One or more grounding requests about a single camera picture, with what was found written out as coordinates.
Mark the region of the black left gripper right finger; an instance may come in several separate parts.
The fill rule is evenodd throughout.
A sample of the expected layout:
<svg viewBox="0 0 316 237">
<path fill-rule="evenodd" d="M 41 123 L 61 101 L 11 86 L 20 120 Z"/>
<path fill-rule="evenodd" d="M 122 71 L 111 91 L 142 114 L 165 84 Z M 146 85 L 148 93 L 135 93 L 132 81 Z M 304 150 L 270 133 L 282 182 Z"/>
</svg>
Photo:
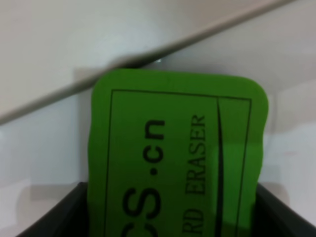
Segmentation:
<svg viewBox="0 0 316 237">
<path fill-rule="evenodd" d="M 316 237 L 316 227 L 257 185 L 253 237 Z"/>
</svg>

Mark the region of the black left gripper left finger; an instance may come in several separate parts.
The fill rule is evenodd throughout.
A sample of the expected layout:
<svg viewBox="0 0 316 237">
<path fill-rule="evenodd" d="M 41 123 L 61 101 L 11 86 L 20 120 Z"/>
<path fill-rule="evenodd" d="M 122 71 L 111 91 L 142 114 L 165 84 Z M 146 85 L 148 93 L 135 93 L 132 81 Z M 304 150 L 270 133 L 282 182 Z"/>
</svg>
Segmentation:
<svg viewBox="0 0 316 237">
<path fill-rule="evenodd" d="M 87 237 L 87 183 L 80 182 L 20 237 Z"/>
</svg>

